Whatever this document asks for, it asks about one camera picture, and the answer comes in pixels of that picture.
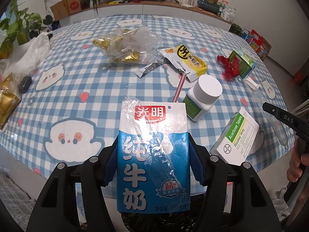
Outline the person right hand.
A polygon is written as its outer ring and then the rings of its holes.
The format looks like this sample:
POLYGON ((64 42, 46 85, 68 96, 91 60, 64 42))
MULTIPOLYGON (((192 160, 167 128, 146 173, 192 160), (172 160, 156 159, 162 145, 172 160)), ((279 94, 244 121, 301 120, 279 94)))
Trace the person right hand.
POLYGON ((286 172, 286 177, 290 182, 296 182, 303 174, 301 165, 308 166, 308 154, 299 154, 299 139, 294 143, 293 152, 289 162, 289 168, 286 172))

